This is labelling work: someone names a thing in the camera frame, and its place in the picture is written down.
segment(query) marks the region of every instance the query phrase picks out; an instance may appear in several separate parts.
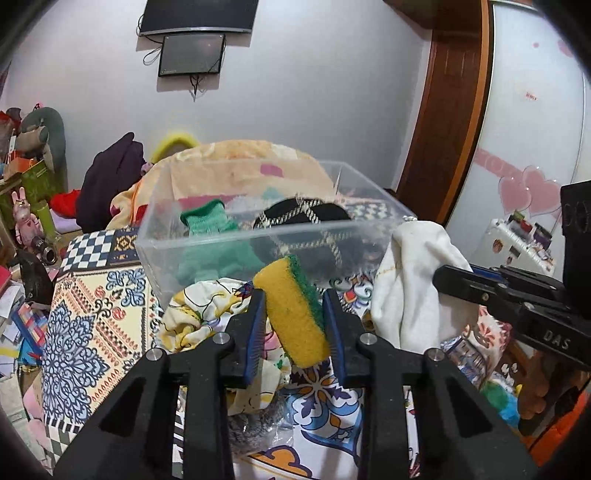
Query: yellow sponge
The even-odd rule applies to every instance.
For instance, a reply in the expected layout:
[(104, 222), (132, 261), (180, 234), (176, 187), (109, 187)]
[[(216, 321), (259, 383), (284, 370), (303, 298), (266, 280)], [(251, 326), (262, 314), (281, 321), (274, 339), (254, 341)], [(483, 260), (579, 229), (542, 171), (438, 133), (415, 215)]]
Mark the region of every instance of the yellow sponge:
[(322, 310), (314, 288), (306, 281), (297, 257), (276, 260), (252, 282), (267, 296), (267, 316), (285, 352), (301, 368), (326, 360)]

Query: stuffed toy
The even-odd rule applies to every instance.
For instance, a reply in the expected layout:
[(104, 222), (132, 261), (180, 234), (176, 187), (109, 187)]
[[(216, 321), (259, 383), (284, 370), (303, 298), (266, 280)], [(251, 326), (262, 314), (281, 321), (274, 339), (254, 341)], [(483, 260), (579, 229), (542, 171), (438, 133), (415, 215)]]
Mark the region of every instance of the stuffed toy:
[(12, 192), (12, 215), (16, 225), (14, 229), (17, 234), (17, 242), (25, 247), (31, 248), (33, 238), (43, 237), (43, 227), (38, 218), (31, 213), (31, 205), (25, 197), (25, 189), (21, 187), (18, 194)]
[(61, 170), (66, 162), (66, 136), (60, 114), (49, 107), (29, 113), (21, 122), (15, 148), (27, 158), (40, 154), (49, 170)]

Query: heart sticker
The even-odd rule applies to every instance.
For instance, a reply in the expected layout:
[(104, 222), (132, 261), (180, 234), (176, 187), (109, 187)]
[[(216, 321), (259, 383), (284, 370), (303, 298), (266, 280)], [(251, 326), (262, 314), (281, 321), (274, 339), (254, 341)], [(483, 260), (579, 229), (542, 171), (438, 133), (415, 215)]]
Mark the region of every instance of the heart sticker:
[(522, 182), (521, 172), (499, 180), (499, 196), (505, 214), (525, 210), (531, 203), (530, 191)]
[(556, 180), (546, 180), (539, 167), (526, 167), (523, 171), (523, 183), (530, 190), (532, 217), (552, 213), (560, 208), (560, 185)]

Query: pink figurine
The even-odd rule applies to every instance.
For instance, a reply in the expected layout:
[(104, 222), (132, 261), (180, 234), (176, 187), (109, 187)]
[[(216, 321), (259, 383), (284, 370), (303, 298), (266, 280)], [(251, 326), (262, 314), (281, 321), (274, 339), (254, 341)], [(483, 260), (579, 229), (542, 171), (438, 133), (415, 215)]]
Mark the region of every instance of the pink figurine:
[(19, 193), (12, 192), (12, 216), (16, 222), (17, 242), (25, 247), (31, 246), (33, 238), (43, 238), (43, 227), (39, 219), (31, 213), (31, 205), (25, 198), (25, 189), (21, 187)]

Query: metal screw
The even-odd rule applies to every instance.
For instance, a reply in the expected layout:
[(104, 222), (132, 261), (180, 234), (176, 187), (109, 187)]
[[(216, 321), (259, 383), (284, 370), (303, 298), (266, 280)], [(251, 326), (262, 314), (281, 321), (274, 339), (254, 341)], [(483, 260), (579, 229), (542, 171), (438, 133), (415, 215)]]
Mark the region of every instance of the metal screw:
[(146, 358), (151, 362), (155, 362), (156, 360), (160, 360), (162, 357), (163, 352), (160, 348), (151, 348), (146, 352)]
[(224, 345), (230, 341), (230, 334), (226, 332), (218, 332), (213, 336), (213, 343)]
[(361, 340), (361, 343), (364, 345), (373, 345), (378, 341), (378, 337), (376, 337), (373, 333), (366, 332), (359, 335), (359, 340)]
[(440, 348), (430, 348), (427, 350), (427, 356), (434, 362), (440, 362), (445, 358), (445, 353)]

